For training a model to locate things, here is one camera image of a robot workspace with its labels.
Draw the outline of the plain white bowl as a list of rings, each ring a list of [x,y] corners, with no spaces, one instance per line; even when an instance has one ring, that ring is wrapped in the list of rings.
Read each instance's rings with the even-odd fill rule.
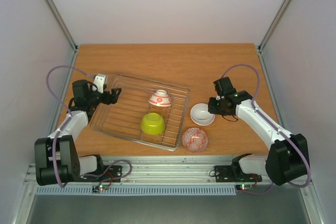
[[[191,116],[192,121],[200,126],[208,126],[210,124],[212,124],[215,120],[215,115],[212,115],[210,118],[206,118],[206,119],[197,119],[193,116]]]
[[[190,115],[197,119],[206,119],[214,114],[209,113],[208,104],[198,103],[191,108]]]

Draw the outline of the green and white bowl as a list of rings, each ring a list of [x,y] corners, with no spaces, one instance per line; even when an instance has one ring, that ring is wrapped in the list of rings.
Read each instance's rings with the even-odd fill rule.
[[[161,134],[165,130],[163,116],[157,113],[147,113],[141,120],[140,129],[149,135]]]

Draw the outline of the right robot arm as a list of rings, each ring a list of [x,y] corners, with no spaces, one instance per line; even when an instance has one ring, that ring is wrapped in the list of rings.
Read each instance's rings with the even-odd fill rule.
[[[216,97],[208,111],[244,121],[264,142],[267,155],[243,154],[232,160],[232,175],[243,180],[249,174],[267,176],[277,186],[306,175],[311,179],[308,143],[302,134],[293,134],[265,113],[247,91],[236,91],[229,77],[214,81]]]

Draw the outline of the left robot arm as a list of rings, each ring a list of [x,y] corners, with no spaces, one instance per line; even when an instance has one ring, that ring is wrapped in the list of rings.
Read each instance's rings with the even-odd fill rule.
[[[100,104],[116,104],[121,88],[107,90],[106,79],[96,76],[94,82],[78,80],[72,84],[73,98],[69,112],[58,129],[34,145],[36,180],[41,186],[80,182],[84,175],[94,181],[105,177],[106,168],[98,154],[79,157],[75,140],[91,121]]]

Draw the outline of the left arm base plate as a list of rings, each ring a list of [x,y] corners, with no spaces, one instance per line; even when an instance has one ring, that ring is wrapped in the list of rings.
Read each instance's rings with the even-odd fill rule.
[[[84,183],[98,183],[102,180],[107,179],[108,182],[111,181],[111,176],[113,176],[113,182],[120,182],[120,176],[122,176],[122,166],[113,165],[109,170],[101,177],[92,177],[92,176],[81,176],[79,182]]]

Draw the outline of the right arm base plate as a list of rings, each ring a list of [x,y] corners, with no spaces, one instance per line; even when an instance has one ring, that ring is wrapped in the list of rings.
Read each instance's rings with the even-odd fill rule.
[[[239,169],[230,165],[218,165],[214,167],[215,179],[217,183],[242,183],[242,182],[262,182],[260,175],[245,174]]]

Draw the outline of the chrome wire dish rack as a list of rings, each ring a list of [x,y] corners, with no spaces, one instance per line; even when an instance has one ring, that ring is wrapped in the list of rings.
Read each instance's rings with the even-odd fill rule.
[[[116,74],[109,80],[107,89],[121,89],[121,93],[116,104],[97,107],[90,121],[94,131],[167,151],[177,149],[190,97],[189,88]],[[160,109],[149,104],[156,90],[168,93],[172,101],[170,107]],[[142,118],[151,112],[164,118],[165,129],[160,134],[149,135],[141,130]]]

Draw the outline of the red floral pattern bowl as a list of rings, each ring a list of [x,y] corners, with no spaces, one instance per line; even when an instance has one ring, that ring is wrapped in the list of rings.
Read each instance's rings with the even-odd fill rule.
[[[166,90],[157,89],[151,94],[148,100],[149,104],[157,107],[170,107],[172,105],[171,97]]]

